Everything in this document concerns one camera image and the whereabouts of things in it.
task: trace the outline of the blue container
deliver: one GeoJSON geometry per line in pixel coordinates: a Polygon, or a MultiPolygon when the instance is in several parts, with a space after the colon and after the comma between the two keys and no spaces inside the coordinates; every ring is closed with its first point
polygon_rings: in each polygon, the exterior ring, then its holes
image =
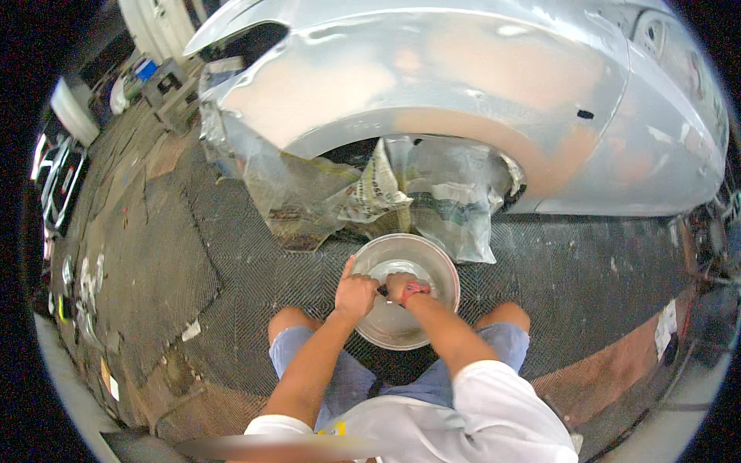
{"type": "Polygon", "coordinates": [[[151,59],[145,59],[139,66],[136,67],[134,73],[139,80],[146,82],[154,73],[157,71],[157,65],[151,59]]]}

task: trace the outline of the white t-shirt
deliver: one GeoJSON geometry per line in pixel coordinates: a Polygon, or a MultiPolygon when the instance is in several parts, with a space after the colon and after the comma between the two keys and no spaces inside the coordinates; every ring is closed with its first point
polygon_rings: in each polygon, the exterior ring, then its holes
{"type": "MultiPolygon", "coordinates": [[[[484,360],[460,370],[453,379],[453,408],[380,396],[351,408],[322,431],[419,443],[377,457],[379,463],[578,461],[563,423],[504,363],[484,360]]],[[[298,419],[265,415],[255,418],[245,434],[312,432],[298,419]]]]}

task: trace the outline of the silver car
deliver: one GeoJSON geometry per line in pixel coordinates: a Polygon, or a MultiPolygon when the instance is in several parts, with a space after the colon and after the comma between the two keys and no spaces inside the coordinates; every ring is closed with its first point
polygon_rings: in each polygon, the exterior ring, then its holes
{"type": "Polygon", "coordinates": [[[87,149],[71,137],[49,148],[39,163],[44,226],[64,235],[87,167],[87,149]]]}
{"type": "Polygon", "coordinates": [[[224,157],[460,137],[524,176],[509,213],[666,216],[724,178],[724,98],[658,0],[231,0],[185,54],[266,24],[287,32],[202,89],[224,157]]]}

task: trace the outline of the garage floor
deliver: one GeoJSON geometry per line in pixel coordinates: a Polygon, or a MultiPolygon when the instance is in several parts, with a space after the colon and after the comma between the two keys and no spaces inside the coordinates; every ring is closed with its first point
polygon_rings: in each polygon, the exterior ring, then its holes
{"type": "MultiPolygon", "coordinates": [[[[205,163],[198,134],[197,122],[183,139],[164,132],[145,104],[115,118],[90,148],[52,261],[60,294],[66,255],[78,279],[84,258],[95,271],[104,256],[95,331],[105,351],[72,324],[59,322],[60,334],[99,402],[172,442],[244,430],[277,383],[269,318],[284,304],[326,317],[343,263],[366,241],[341,233],[317,253],[286,253],[246,186],[205,163]],[[183,341],[186,330],[197,334],[183,341]],[[102,362],[119,383],[118,400],[102,362]]],[[[521,374],[579,427],[655,367],[655,315],[688,283],[671,227],[659,219],[494,217],[498,263],[457,266],[459,313],[474,322],[500,302],[519,302],[532,320],[521,374]],[[584,362],[604,374],[580,370],[584,362]]],[[[387,351],[358,335],[346,348],[397,384],[435,359],[429,347],[387,351]]]]}

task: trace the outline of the red watch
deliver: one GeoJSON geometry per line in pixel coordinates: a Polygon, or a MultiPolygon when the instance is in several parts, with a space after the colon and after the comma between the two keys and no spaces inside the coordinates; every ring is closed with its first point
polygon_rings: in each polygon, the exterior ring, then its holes
{"type": "Polygon", "coordinates": [[[429,294],[430,290],[430,284],[427,282],[422,282],[420,280],[408,282],[407,286],[404,288],[404,291],[402,291],[399,305],[401,305],[403,308],[407,308],[407,299],[409,299],[409,296],[417,293],[429,294]]]}

